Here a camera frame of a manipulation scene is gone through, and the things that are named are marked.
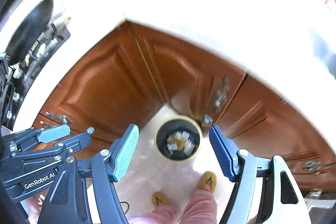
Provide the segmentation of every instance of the black pan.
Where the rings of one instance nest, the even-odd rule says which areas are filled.
[[[46,29],[53,12],[53,4],[53,0],[43,0],[17,28],[6,49],[9,66],[25,59],[36,39]]]

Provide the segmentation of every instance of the person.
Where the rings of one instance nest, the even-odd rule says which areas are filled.
[[[194,190],[190,202],[179,219],[177,208],[160,192],[152,195],[154,210],[127,218],[129,224],[216,224],[217,204],[213,198],[216,176],[205,172]]]

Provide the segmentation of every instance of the white countertop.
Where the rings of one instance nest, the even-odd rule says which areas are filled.
[[[18,9],[18,16],[13,14],[0,32],[0,50],[15,31],[15,18],[24,18]],[[331,34],[336,20],[313,0],[78,0],[66,9],[73,18],[68,26],[71,37],[30,88],[15,132],[32,125],[55,86],[90,48],[131,20],[181,37],[245,69],[285,97],[336,152],[336,81],[314,57],[310,35],[310,29],[315,30],[336,51]]]

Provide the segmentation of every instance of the light blue gripper pad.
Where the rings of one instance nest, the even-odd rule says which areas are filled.
[[[218,125],[210,128],[209,140],[224,176],[232,182],[235,181],[240,173],[237,157],[238,146],[233,140],[224,136]]]
[[[135,124],[130,124],[123,137],[118,140],[117,147],[111,155],[115,182],[118,182],[126,174],[138,140],[139,128]]]

